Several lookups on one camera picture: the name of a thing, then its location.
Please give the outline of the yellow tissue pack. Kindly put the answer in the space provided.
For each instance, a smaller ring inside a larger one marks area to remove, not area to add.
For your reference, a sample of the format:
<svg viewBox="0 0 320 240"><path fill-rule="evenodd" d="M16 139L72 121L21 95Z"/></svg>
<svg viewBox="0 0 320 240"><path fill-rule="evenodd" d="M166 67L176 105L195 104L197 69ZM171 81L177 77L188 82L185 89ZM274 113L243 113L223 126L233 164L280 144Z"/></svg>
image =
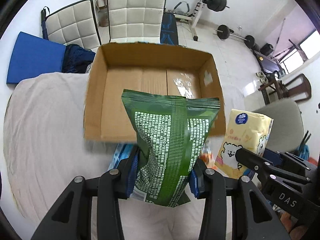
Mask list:
<svg viewBox="0 0 320 240"><path fill-rule="evenodd" d="M244 148L261 156L272 125L273 119L266 115L232 109L215 165L228 177L238 179L247 167L236 160L236 151Z"/></svg>

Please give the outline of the long blue snack packet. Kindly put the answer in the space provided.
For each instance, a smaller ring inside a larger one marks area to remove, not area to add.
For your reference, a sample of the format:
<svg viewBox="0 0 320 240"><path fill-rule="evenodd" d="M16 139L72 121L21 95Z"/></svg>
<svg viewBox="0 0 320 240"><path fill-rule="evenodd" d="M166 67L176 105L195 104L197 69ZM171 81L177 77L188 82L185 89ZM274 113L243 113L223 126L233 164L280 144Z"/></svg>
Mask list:
<svg viewBox="0 0 320 240"><path fill-rule="evenodd" d="M109 164L108 171L117 168L121 160L127 159L131 154L133 146L134 144L119 143Z"/></svg>

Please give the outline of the green snack bag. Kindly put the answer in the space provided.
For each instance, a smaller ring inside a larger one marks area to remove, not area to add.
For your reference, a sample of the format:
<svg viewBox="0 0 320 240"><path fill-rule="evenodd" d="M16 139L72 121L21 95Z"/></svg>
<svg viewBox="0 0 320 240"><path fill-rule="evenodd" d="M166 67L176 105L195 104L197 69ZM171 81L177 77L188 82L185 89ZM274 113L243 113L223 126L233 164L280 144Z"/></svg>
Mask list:
<svg viewBox="0 0 320 240"><path fill-rule="evenodd" d="M218 98L188 99L125 89L123 105L137 135L140 156L135 190L145 202L177 207L217 114Z"/></svg>

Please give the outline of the grey office chair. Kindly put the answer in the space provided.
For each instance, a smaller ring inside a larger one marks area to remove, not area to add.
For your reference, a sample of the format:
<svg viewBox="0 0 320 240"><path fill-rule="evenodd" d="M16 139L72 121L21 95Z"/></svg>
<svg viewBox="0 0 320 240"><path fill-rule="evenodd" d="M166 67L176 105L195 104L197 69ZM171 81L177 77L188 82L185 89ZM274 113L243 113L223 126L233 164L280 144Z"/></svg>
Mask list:
<svg viewBox="0 0 320 240"><path fill-rule="evenodd" d="M304 128L300 109L295 101L281 99L254 112L273 119L267 149L274 152L292 152L300 145Z"/></svg>

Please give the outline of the grey table cloth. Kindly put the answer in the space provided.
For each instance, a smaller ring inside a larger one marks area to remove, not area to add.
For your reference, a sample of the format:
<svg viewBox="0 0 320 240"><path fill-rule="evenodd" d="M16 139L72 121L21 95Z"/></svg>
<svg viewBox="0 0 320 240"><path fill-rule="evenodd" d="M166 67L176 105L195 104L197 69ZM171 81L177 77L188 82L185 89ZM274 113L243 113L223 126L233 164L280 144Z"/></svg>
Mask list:
<svg viewBox="0 0 320 240"><path fill-rule="evenodd" d="M84 138L88 75L42 74L20 82L4 118L4 157L16 205L37 227L76 176L105 173L116 145ZM126 239L198 239L204 200L176 208L119 202Z"/></svg>

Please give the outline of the brown wooden chair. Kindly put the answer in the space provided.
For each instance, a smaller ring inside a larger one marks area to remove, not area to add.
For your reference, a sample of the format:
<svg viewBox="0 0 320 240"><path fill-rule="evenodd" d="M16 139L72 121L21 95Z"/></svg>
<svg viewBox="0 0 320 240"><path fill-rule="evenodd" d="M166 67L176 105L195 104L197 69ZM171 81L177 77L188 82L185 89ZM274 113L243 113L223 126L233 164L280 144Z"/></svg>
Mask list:
<svg viewBox="0 0 320 240"><path fill-rule="evenodd" d="M266 105L270 103L268 96L274 93L276 93L278 99L305 96L304 98L295 100L296 103L303 103L312 98L311 83L304 74L297 75L288 83L283 83L274 77L267 84L261 85L258 90L263 94Z"/></svg>

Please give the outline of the black treadmill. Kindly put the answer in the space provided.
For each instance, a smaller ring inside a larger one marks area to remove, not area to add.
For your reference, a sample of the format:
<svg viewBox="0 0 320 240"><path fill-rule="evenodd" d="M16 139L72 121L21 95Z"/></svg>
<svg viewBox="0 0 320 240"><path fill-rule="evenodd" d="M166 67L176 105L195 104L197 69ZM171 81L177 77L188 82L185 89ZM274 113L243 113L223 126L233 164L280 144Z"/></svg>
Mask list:
<svg viewBox="0 0 320 240"><path fill-rule="evenodd" d="M307 28L287 24L283 19L273 43L266 42L262 47L255 44L252 53L260 64L261 72L270 75L276 72L279 76L289 74L311 59L308 39L315 32Z"/></svg>

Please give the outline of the dark blue garment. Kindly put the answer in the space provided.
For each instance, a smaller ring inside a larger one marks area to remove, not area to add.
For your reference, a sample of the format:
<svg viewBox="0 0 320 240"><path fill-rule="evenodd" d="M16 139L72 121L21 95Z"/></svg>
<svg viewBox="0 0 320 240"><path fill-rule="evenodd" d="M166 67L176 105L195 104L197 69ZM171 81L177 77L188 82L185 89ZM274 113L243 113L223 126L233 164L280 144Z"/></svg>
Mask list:
<svg viewBox="0 0 320 240"><path fill-rule="evenodd" d="M65 49L62 72L85 74L94 58L95 52L90 49L84 49L77 44L69 44Z"/></svg>

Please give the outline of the floor barbell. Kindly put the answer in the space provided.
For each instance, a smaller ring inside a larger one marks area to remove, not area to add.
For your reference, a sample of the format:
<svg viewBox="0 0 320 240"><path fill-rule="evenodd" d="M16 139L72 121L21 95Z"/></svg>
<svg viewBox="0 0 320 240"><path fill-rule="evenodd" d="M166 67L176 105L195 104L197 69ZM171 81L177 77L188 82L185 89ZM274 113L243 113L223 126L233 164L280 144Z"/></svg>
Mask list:
<svg viewBox="0 0 320 240"><path fill-rule="evenodd" d="M236 35L233 30L231 30L228 26L224 24L218 26L218 28L216 29L216 34L220 40L226 40L230 36L241 39L244 41L246 47L249 49L252 49L256 45L255 38L253 36L247 35L245 37L242 37Z"/></svg>

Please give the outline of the blue foam mat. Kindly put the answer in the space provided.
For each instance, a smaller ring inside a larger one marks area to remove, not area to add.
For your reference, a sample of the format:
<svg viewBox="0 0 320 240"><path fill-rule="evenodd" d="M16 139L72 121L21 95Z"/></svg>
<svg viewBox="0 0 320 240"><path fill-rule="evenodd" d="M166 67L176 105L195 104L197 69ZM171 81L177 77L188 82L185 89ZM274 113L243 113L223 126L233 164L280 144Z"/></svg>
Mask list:
<svg viewBox="0 0 320 240"><path fill-rule="evenodd" d="M61 72L65 50L63 44L20 32L11 54L7 84Z"/></svg>

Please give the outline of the open cardboard box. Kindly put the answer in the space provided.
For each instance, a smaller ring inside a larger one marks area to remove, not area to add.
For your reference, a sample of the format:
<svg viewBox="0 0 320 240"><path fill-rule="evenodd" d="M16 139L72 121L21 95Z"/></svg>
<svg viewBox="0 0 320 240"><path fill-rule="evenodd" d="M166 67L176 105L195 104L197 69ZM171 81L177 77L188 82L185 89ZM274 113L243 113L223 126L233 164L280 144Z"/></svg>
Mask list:
<svg viewBox="0 0 320 240"><path fill-rule="evenodd" d="M219 98L220 110L209 136L224 135L225 104L212 54L167 44L108 43L97 50L88 76L84 137L134 142L121 100L124 89L186 98Z"/></svg>

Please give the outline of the white squat rack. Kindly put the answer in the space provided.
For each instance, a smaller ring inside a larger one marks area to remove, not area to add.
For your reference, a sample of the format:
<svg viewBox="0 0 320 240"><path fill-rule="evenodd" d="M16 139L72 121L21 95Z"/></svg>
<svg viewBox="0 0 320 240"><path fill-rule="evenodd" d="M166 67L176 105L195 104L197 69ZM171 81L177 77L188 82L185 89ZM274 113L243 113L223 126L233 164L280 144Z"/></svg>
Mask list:
<svg viewBox="0 0 320 240"><path fill-rule="evenodd" d="M193 12L190 14L181 15L178 13L174 13L174 16L176 17L177 20L188 24L188 28L191 32L191 35L194 41L198 41L199 39L196 33L196 25L198 24L198 21L204 11L204 7L206 6L206 3L204 1L205 0L200 0L199 2L197 2Z"/></svg>

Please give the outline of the white padded chair left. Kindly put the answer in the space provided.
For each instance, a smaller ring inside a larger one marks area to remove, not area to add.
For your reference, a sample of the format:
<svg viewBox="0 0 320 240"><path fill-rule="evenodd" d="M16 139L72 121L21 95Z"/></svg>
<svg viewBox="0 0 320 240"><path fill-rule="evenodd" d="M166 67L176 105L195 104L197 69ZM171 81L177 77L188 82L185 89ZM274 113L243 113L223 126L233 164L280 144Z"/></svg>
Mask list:
<svg viewBox="0 0 320 240"><path fill-rule="evenodd" d="M93 0L80 0L50 13L41 10L42 37L63 44L77 44L96 52L101 46Z"/></svg>

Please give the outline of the white padded chair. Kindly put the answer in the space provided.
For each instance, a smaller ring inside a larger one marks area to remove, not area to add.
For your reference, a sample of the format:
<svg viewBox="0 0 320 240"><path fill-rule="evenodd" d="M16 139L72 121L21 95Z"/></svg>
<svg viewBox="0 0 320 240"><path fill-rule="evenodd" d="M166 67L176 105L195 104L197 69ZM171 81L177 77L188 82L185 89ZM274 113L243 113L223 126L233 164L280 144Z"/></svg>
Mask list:
<svg viewBox="0 0 320 240"><path fill-rule="evenodd" d="M96 52L101 46L93 0L80 0L50 13L41 10L42 37L63 44L77 44Z"/></svg>
<svg viewBox="0 0 320 240"><path fill-rule="evenodd" d="M160 43L166 0L107 0L110 42Z"/></svg>

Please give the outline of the white padded chair right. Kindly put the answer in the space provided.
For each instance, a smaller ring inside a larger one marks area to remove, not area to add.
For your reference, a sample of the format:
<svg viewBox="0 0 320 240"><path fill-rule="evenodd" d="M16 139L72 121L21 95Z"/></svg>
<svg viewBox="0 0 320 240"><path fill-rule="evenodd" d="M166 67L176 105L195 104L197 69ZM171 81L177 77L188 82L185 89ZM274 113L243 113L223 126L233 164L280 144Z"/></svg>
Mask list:
<svg viewBox="0 0 320 240"><path fill-rule="evenodd" d="M110 42L160 43L166 0L107 0Z"/></svg>

